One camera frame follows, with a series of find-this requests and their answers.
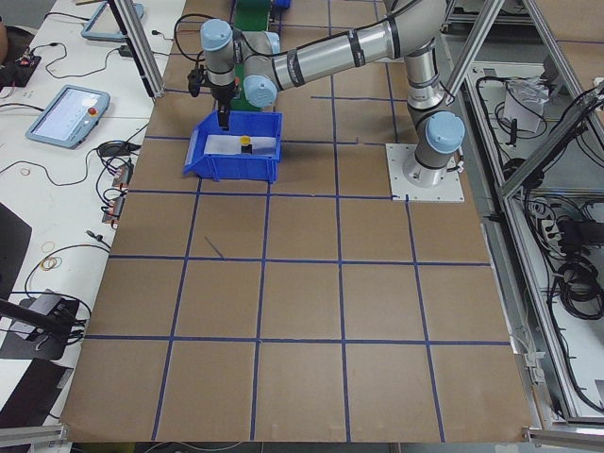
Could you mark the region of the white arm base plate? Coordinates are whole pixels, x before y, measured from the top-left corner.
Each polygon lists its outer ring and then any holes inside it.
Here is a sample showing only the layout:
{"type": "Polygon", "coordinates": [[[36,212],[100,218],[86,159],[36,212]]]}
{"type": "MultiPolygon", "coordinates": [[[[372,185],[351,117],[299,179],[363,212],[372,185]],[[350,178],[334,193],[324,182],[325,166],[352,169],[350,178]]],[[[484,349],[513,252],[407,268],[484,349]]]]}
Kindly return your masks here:
{"type": "Polygon", "coordinates": [[[431,170],[420,165],[412,143],[387,143],[387,164],[392,199],[431,203],[461,203],[464,195],[460,174],[450,157],[442,169],[431,170]]]}

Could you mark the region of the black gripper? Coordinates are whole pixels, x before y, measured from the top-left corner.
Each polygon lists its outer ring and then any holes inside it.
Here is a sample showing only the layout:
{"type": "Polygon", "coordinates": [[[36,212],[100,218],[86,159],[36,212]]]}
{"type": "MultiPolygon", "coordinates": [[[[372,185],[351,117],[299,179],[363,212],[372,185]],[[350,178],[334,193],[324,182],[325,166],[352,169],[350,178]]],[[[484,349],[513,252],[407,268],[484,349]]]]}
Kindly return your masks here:
{"type": "Polygon", "coordinates": [[[212,86],[212,95],[218,106],[218,125],[224,130],[229,130],[231,103],[236,95],[236,79],[233,78],[228,83],[214,84],[212,86]]]}

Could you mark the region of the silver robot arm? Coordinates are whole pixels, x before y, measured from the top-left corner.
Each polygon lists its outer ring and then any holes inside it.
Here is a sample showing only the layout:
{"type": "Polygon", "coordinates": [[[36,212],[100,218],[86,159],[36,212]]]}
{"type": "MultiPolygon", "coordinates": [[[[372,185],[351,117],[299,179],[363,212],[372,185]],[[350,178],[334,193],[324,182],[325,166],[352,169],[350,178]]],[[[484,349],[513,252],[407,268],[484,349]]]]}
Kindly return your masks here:
{"type": "Polygon", "coordinates": [[[231,103],[239,92],[236,65],[243,66],[246,100],[262,109],[274,104],[279,92],[379,59],[403,59],[408,111],[418,144],[402,170],[414,186],[433,188],[442,182],[465,135],[462,120],[445,104],[449,94],[440,83],[436,63],[434,39],[447,5],[431,0],[389,1],[386,9],[386,16],[373,24],[277,53],[272,50],[273,34],[241,31],[210,18],[200,28],[202,52],[188,76],[190,94],[209,89],[217,102],[218,124],[227,129],[231,103]]]}

